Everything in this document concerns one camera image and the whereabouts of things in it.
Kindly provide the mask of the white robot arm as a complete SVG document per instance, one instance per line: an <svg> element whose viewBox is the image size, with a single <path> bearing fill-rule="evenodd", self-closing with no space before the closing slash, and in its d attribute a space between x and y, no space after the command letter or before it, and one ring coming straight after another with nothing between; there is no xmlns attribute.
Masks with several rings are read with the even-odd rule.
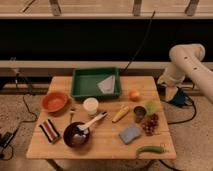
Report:
<svg viewBox="0 0 213 171"><path fill-rule="evenodd" d="M205 47L202 44L173 46L169 51L170 63L157 83L170 88L180 85L185 77L189 77L213 104L213 71L201 63L204 57Z"/></svg>

